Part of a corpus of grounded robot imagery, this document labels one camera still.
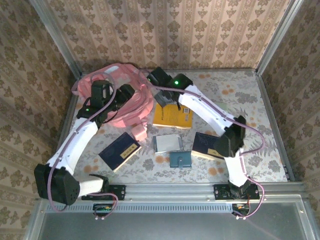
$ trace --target table surface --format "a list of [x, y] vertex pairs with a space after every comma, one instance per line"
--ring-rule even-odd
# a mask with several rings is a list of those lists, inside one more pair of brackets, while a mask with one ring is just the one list
[[[175, 76], [183, 73], [213, 102], [225, 103], [226, 110], [234, 116], [242, 115], [247, 124], [257, 128], [264, 136], [266, 147], [244, 158], [248, 175], [260, 182], [286, 182], [286, 174], [270, 126], [266, 108], [253, 70], [168, 70]], [[72, 125], [83, 102], [79, 99], [75, 108]], [[74, 171], [74, 176], [99, 174], [107, 176], [111, 183], [216, 183], [229, 179], [224, 160], [209, 160], [192, 156], [192, 168], [170, 168], [169, 154], [155, 154], [152, 137], [180, 134], [184, 151], [192, 149], [196, 132], [212, 134], [212, 128], [196, 114], [193, 115], [192, 129], [156, 127], [152, 125], [154, 109], [148, 115], [147, 138], [142, 148], [119, 170], [113, 172], [99, 157], [99, 153], [123, 132], [131, 134], [131, 127], [116, 128], [104, 124], [84, 149]], [[247, 130], [244, 149], [252, 150], [261, 144], [261, 139]]]

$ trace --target pink cloth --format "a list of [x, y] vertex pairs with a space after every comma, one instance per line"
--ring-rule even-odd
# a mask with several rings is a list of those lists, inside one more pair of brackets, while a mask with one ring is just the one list
[[[124, 128], [134, 124], [140, 125], [145, 123], [146, 116], [151, 112], [154, 106], [154, 98], [148, 87], [145, 84], [141, 84], [142, 81], [140, 81], [140, 78], [144, 81], [146, 80], [143, 73], [141, 72], [139, 76], [139, 69], [131, 64], [120, 63], [115, 63], [92, 72], [81, 78], [72, 87], [73, 94], [79, 95], [83, 102], [91, 96], [90, 77], [97, 72], [107, 72], [110, 74], [115, 81], [116, 87], [120, 87], [122, 84], [130, 84], [135, 90], [132, 98], [120, 108], [116, 117], [111, 120], [109, 124], [117, 128]], [[107, 75], [97, 74], [92, 80], [104, 80], [106, 78]], [[115, 112], [109, 112], [108, 119], [114, 114]]]

